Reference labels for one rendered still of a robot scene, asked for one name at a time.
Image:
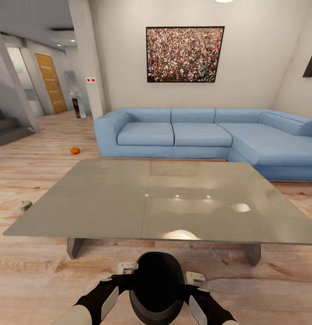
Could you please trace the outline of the cauldron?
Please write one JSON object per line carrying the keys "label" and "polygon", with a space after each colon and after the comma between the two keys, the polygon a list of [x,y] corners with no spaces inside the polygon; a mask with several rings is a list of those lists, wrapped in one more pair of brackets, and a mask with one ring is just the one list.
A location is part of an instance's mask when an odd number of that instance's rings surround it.
{"label": "cauldron", "polygon": [[146,325],[169,325],[180,313],[184,301],[177,300],[170,285],[185,284],[182,268],[171,254],[152,251],[140,256],[139,285],[129,290],[130,303],[139,320]]}

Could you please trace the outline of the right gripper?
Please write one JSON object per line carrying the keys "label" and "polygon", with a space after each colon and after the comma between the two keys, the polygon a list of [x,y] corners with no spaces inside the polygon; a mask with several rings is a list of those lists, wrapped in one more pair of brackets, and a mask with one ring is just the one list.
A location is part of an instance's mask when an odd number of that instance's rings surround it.
{"label": "right gripper", "polygon": [[174,285],[170,285],[170,291],[172,294],[174,294],[175,299],[185,301],[187,303],[187,292],[190,288],[192,288],[192,285],[185,285],[181,283],[175,283]]}

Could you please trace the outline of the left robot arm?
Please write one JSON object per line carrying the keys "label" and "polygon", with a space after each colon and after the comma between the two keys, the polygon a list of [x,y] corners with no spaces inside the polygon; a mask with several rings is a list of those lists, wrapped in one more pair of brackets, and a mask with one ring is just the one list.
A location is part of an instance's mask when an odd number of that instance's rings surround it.
{"label": "left robot arm", "polygon": [[139,285],[140,276],[135,277],[135,274],[125,272],[135,269],[138,269],[137,262],[120,262],[117,274],[102,279],[95,289],[82,296],[74,306],[47,325],[100,325],[117,302],[118,296]]}

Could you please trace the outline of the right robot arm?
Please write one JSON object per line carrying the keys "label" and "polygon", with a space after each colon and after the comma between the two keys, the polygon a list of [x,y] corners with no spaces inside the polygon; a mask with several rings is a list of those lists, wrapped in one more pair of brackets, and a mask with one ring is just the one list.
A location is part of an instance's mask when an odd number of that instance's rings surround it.
{"label": "right robot arm", "polygon": [[170,285],[175,299],[185,301],[199,325],[240,325],[228,310],[212,298],[208,290],[198,288],[194,281],[205,282],[201,273],[187,271],[185,284]]}

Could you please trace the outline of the pillar candle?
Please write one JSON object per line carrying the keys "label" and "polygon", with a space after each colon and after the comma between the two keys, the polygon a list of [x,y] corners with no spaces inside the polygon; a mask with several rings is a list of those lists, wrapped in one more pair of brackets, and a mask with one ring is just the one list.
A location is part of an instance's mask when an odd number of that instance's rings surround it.
{"label": "pillar candle", "polygon": [[20,211],[20,213],[23,215],[32,205],[33,204],[30,200],[26,200],[19,203],[17,208]]}

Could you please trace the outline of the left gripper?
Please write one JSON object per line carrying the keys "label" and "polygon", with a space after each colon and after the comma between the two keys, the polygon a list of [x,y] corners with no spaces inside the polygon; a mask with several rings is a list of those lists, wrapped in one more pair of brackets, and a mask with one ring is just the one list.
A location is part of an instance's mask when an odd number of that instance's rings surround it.
{"label": "left gripper", "polygon": [[140,276],[135,277],[135,274],[114,274],[111,278],[119,278],[122,281],[122,292],[135,289],[135,286],[139,285],[140,281]]}

